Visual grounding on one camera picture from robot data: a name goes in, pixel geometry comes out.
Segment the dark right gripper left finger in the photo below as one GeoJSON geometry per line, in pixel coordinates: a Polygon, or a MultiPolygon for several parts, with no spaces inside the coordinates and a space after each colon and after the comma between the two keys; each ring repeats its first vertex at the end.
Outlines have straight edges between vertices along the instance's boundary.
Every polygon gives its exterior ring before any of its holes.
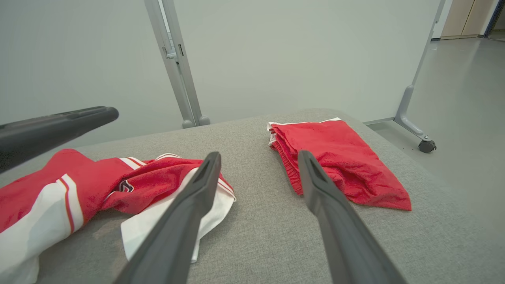
{"type": "Polygon", "coordinates": [[[209,153],[115,284],[187,283],[200,222],[213,206],[220,171],[220,153],[209,153]]]}

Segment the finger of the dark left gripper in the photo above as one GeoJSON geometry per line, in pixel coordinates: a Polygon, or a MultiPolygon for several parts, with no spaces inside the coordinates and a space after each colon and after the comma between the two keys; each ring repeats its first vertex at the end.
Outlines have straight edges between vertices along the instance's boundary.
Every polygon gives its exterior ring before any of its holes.
{"type": "Polygon", "coordinates": [[[0,174],[118,117],[116,108],[96,106],[0,125],[0,174]]]}

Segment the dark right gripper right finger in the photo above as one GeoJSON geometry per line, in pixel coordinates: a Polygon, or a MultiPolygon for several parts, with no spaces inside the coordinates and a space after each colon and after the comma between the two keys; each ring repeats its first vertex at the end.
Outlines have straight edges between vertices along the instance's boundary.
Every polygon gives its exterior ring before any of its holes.
{"type": "Polygon", "coordinates": [[[318,219],[333,284],[406,284],[314,155],[300,151],[298,167],[305,203],[318,219]]]}

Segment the red white jersey shirt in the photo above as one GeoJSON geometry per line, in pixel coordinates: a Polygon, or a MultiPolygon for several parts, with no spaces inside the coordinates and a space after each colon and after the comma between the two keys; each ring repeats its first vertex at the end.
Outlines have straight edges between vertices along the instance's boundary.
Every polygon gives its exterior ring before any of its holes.
{"type": "Polygon", "coordinates": [[[58,151],[0,189],[0,284],[35,284],[40,254],[106,209],[131,215],[120,226],[130,260],[201,164],[173,153],[93,161],[58,151]]]}

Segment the red shorts white stripes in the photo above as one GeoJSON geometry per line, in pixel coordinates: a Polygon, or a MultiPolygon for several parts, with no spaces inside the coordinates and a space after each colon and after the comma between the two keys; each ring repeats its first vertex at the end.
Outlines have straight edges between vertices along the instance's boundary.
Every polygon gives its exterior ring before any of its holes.
{"type": "Polygon", "coordinates": [[[276,150],[288,179],[303,194],[300,151],[310,151],[346,198],[356,204],[411,211],[411,199],[397,177],[343,120],[269,122],[269,147],[276,150]]]}

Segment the grey partition foot leg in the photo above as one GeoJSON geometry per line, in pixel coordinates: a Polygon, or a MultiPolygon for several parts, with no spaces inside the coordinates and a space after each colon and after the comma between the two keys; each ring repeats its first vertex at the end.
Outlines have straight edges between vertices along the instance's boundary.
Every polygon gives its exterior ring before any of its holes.
{"type": "Polygon", "coordinates": [[[420,139],[420,141],[433,140],[424,131],[422,131],[422,129],[420,129],[414,122],[412,122],[409,119],[408,108],[409,108],[409,105],[410,105],[410,102],[411,102],[411,99],[413,96],[413,92],[415,89],[415,83],[418,80],[418,76],[420,74],[420,71],[421,71],[421,68],[423,65],[423,61],[425,59],[428,47],[429,47],[431,40],[432,40],[435,25],[440,21],[440,16],[441,16],[445,2],[446,2],[446,0],[437,0],[438,8],[436,10],[435,18],[432,22],[430,33],[429,33],[429,36],[428,36],[427,41],[425,43],[423,53],[422,53],[422,56],[421,56],[419,64],[418,64],[418,68],[415,72],[415,75],[414,75],[414,78],[413,78],[411,84],[409,86],[407,86],[404,90],[404,93],[403,93],[402,99],[400,101],[399,107],[397,108],[395,117],[384,118],[384,119],[374,120],[374,121],[367,121],[367,122],[364,122],[364,125],[369,126],[369,125],[379,124],[379,123],[383,123],[383,122],[387,122],[387,121],[394,121],[399,126],[403,127],[404,129],[408,130],[410,133],[412,133],[413,135],[418,137],[420,139]]]}

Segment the beige wooden cabinet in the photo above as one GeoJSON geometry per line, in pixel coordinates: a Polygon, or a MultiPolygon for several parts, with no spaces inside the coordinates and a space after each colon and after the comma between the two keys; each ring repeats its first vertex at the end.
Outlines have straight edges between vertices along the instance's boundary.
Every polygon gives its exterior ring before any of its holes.
{"type": "Polygon", "coordinates": [[[440,39],[483,36],[499,0],[452,0],[440,39]]]}

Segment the grey partition post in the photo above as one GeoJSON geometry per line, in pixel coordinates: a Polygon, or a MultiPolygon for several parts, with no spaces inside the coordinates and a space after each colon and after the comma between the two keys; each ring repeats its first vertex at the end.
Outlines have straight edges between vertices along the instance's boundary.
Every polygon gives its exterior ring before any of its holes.
{"type": "Polygon", "coordinates": [[[182,116],[182,128],[191,128],[196,126],[191,106],[188,102],[184,83],[178,68],[178,59],[175,49],[171,45],[169,32],[163,18],[162,5],[159,0],[144,0],[146,10],[150,19],[153,32],[157,40],[159,51],[162,55],[162,60],[168,74],[175,99],[178,104],[179,111],[182,116]]]}
{"type": "Polygon", "coordinates": [[[195,121],[195,126],[209,125],[210,119],[202,115],[200,103],[197,98],[197,93],[191,74],[191,68],[187,59],[187,52],[184,45],[176,7],[174,0],[162,0],[163,9],[168,21],[168,27],[176,50],[179,67],[181,69],[181,77],[184,82],[185,92],[191,108],[191,113],[195,121]]]}

